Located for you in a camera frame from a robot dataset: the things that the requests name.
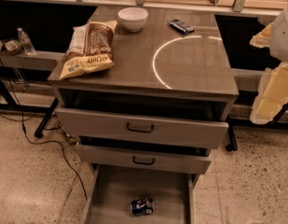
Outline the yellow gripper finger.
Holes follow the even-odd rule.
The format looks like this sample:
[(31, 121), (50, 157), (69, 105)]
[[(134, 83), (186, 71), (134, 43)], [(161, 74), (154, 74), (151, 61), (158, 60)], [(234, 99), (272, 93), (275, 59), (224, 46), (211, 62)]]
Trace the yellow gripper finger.
[(261, 76), (250, 121), (254, 124), (267, 124), (286, 104), (288, 104), (288, 62), (281, 62), (275, 69), (267, 68)]
[(273, 22), (267, 25), (261, 32), (254, 35), (250, 40), (250, 45), (256, 48), (268, 48), (270, 46), (270, 37)]

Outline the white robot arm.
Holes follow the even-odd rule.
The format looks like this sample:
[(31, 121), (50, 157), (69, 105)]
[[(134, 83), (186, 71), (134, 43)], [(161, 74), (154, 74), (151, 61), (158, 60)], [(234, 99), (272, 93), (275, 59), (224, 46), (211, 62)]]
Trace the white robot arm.
[(269, 54), (281, 61), (276, 68), (267, 68), (261, 76), (252, 107), (250, 121), (263, 125), (271, 122), (288, 104), (288, 5), (274, 22), (252, 37), (250, 44), (269, 48)]

